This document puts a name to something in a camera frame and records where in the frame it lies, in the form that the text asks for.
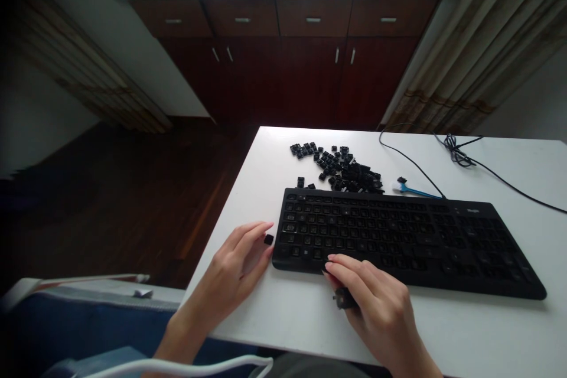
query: beige curtain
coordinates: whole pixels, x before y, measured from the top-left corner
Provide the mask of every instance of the beige curtain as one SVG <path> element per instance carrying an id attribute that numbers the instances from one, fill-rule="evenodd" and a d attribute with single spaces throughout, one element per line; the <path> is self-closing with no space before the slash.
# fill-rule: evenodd
<path id="1" fill-rule="evenodd" d="M 8 41 L 88 110 L 147 133 L 172 127 L 166 115 L 51 0 L 17 0 Z"/>
<path id="2" fill-rule="evenodd" d="M 461 0 L 387 125 L 468 134 L 566 41 L 567 0 Z"/>

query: pile of keycaps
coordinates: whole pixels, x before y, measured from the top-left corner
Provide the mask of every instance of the pile of keycaps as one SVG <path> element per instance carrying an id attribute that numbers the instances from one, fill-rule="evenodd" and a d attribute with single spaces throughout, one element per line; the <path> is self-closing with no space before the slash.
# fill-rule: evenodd
<path id="1" fill-rule="evenodd" d="M 358 193 L 384 193 L 384 191 L 380 189 L 382 187 L 380 174 L 371 171 L 370 167 L 367 165 L 356 162 L 354 155 L 348 152 L 348 146 L 341 146 L 340 149 L 333 146 L 331 148 L 333 154 L 325 151 L 321 146 L 317 147 L 315 142 L 305 143 L 303 146 L 295 144 L 289 148 L 292 154 L 298 159 L 313 155 L 313 161 L 323 169 L 323 172 L 319 175 L 319 180 L 325 181 L 325 179 L 330 176 L 328 181 L 331 184 L 332 190 Z M 298 187 L 303 187 L 304 180 L 305 179 L 302 177 L 298 178 Z M 308 187 L 315 189 L 313 183 Z"/>

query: white desk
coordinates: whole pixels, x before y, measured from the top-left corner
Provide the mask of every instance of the white desk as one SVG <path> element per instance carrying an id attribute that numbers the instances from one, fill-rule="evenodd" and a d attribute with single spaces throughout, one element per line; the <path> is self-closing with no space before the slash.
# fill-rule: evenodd
<path id="1" fill-rule="evenodd" d="M 289 147 L 315 142 L 349 146 L 357 161 L 382 175 L 386 194 L 399 176 L 435 193 L 378 133 L 261 127 L 185 293 L 189 297 L 228 234 L 254 220 L 279 221 L 284 188 L 318 180 L 312 156 Z M 458 137 L 458 143 L 470 138 Z M 444 374 L 459 377 L 565 376 L 567 371 L 567 216 L 537 205 L 480 167 L 453 164 L 431 135 L 385 133 L 383 141 L 416 161 L 449 199 L 491 202 L 547 289 L 544 301 L 410 287 L 419 332 Z M 567 208 L 567 146 L 559 141 L 485 138 L 463 150 L 531 196 Z M 278 271 L 260 284 L 212 336 L 222 340 L 377 364 L 337 310 L 323 276 Z"/>

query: cable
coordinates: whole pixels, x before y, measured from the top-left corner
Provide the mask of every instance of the cable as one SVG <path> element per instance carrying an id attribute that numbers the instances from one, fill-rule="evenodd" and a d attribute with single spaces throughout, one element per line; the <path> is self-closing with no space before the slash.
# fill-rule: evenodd
<path id="1" fill-rule="evenodd" d="M 87 378 L 114 378 L 124 374 L 141 372 L 159 372 L 174 376 L 203 377 L 224 372 L 228 369 L 245 364 L 265 366 L 265 368 L 257 376 L 257 378 L 264 378 L 268 372 L 272 370 L 273 358 L 258 357 L 248 354 L 246 356 L 240 356 L 235 359 L 206 366 L 187 365 L 159 359 L 143 359 L 108 368 L 104 371 L 88 375 Z"/>
<path id="2" fill-rule="evenodd" d="M 433 186 L 435 186 L 435 189 L 437 189 L 437 192 L 440 193 L 441 197 L 442 197 L 443 199 L 447 199 L 447 197 L 443 194 L 443 192 L 441 192 L 441 189 L 439 189 L 439 188 L 437 187 L 437 185 L 436 185 L 435 183 L 433 183 L 433 180 L 431 180 L 431 179 L 429 178 L 429 176 L 427 175 L 427 173 L 426 173 L 425 171 L 423 171 L 423 170 L 421 169 L 421 167 L 418 166 L 417 163 L 416 163 L 414 160 L 412 160 L 409 156 L 407 156 L 406 154 L 404 154 L 402 151 L 398 151 L 396 148 L 393 148 L 393 147 L 391 147 L 390 145 L 386 145 L 384 142 L 382 142 L 382 133 L 384 132 L 384 130 L 389 129 L 389 128 L 392 128 L 392 127 L 398 127 L 398 126 L 404 125 L 404 124 L 410 124 L 410 123 L 394 124 L 394 125 L 391 125 L 391 126 L 388 126 L 388 127 L 384 127 L 384 129 L 380 132 L 380 137 L 378 138 L 378 141 L 380 142 L 381 145 L 383 145 L 383 146 L 385 146 L 385 147 L 387 147 L 387 148 L 393 149 L 394 151 L 396 151 L 396 152 L 402 154 L 404 157 L 406 157 L 407 159 L 409 159 L 409 160 L 412 162 L 412 164 L 415 165 L 417 168 L 419 168 L 419 170 L 423 173 L 423 175 L 424 175 L 425 177 L 427 177 L 427 180 L 429 180 L 429 181 L 431 182 L 431 184 L 432 184 Z"/>
<path id="3" fill-rule="evenodd" d="M 411 158 L 409 158 L 409 157 L 408 157 L 407 155 L 405 155 L 403 152 L 400 152 L 400 151 L 398 151 L 396 148 L 392 148 L 391 146 L 388 146 L 388 145 L 386 145 L 385 143 L 382 142 L 382 133 L 383 133 L 386 129 L 389 129 L 389 128 L 392 128 L 392 127 L 398 127 L 398 126 L 401 126 L 401 125 L 410 125 L 410 126 L 413 126 L 413 127 L 416 127 L 416 128 L 419 128 L 419 129 L 422 129 L 422 130 L 425 130 L 425 131 L 428 131 L 427 129 L 425 129 L 425 128 L 423 128 L 423 127 L 420 127 L 420 126 L 417 126 L 417 125 L 412 124 L 412 123 L 394 124 L 394 125 L 385 127 L 385 128 L 380 132 L 380 137 L 378 138 L 378 141 L 380 142 L 380 144 L 386 146 L 387 148 L 393 149 L 393 150 L 396 151 L 396 152 L 399 152 L 399 153 L 402 154 L 404 157 L 406 157 L 407 159 L 409 159 L 417 168 L 419 168 L 419 170 L 423 173 L 423 175 L 424 175 L 425 177 L 427 177 L 427 179 L 433 184 L 433 186 L 435 186 L 435 189 L 438 190 L 438 192 L 441 194 L 441 196 L 443 196 L 444 199 L 447 199 L 447 198 L 445 198 L 445 196 L 443 195 L 443 192 L 441 192 L 441 191 L 439 190 L 439 188 L 435 185 L 435 183 L 433 183 L 433 181 L 429 178 L 429 176 L 427 176 L 427 174 L 425 174 L 425 172 L 415 163 L 415 161 L 413 161 Z M 454 135 L 450 134 L 450 133 L 445 137 L 445 140 L 444 140 L 444 141 L 441 141 L 441 139 L 439 139 L 439 136 L 438 136 L 435 132 L 432 132 L 432 131 L 429 131 L 429 132 L 430 132 L 431 134 L 433 134 L 433 136 L 435 136 L 435 138 L 437 139 L 437 141 L 438 141 L 441 145 L 443 145 L 443 146 L 445 147 L 445 149 L 447 149 L 447 150 L 449 151 L 449 153 L 450 153 L 450 155 L 451 155 L 451 161 L 456 162 L 456 163 L 457 163 L 458 165 L 460 165 L 461 167 L 465 167 L 465 168 L 466 168 L 466 167 L 470 167 L 470 166 L 476 166 L 476 165 L 478 164 L 478 165 L 480 165 L 481 167 L 484 167 L 487 171 L 489 171 L 489 172 L 491 172 L 492 174 L 494 174 L 494 176 L 496 176 L 502 183 L 504 183 L 506 186 L 508 186 L 508 187 L 511 188 L 512 190 L 518 192 L 520 195 L 522 195 L 522 196 L 528 198 L 528 199 L 531 200 L 531 201 L 534 201 L 535 203 L 538 203 L 538 204 L 540 204 L 540 205 L 543 205 L 544 207 L 551 208 L 552 210 L 559 211 L 560 213 L 565 213 L 565 214 L 567 214 L 567 211 L 566 211 L 566 210 L 562 210 L 562 209 L 559 208 L 559 207 L 555 207 L 555 206 L 553 206 L 553 205 L 546 204 L 545 202 L 540 201 L 540 200 L 537 200 L 537 199 L 535 199 L 535 198 L 529 196 L 528 194 L 522 192 L 521 190 L 519 190 L 518 188 L 512 186 L 512 185 L 511 185 L 510 183 L 508 183 L 506 180 L 504 180 L 503 178 L 501 178 L 501 177 L 500 177 L 498 174 L 496 174 L 494 171 L 492 171 L 491 169 L 489 169 L 486 165 L 484 165 L 484 164 L 481 163 L 480 161 L 477 161 L 476 159 L 473 159 L 473 158 L 469 157 L 467 154 L 465 154 L 464 152 L 461 151 L 461 148 L 462 148 L 463 146 L 468 145 L 468 144 L 471 144 L 471 143 L 476 142 L 476 141 L 479 141 L 480 139 L 484 138 L 484 136 L 479 136 L 479 137 L 477 137 L 476 139 L 473 139 L 473 140 L 468 141 L 468 142 L 466 142 L 466 143 L 463 143 L 463 144 L 461 144 L 461 145 L 457 145 L 457 138 L 456 138 Z"/>

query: brush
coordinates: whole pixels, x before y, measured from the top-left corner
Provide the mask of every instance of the brush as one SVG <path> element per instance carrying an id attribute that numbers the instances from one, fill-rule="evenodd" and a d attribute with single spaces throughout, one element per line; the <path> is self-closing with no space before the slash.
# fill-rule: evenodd
<path id="1" fill-rule="evenodd" d="M 400 177 L 397 179 L 397 181 L 392 182 L 392 190 L 394 192 L 400 192 L 400 193 L 404 193 L 404 192 L 411 192 L 411 193 L 415 193 L 417 195 L 421 195 L 424 197 L 428 197 L 428 198 L 435 198 L 435 199 L 442 199 L 441 197 L 435 196 L 435 195 L 431 195 L 422 191 L 417 191 L 415 189 L 411 189 L 409 187 L 406 186 L 406 182 L 407 180 L 404 179 L 403 177 Z"/>

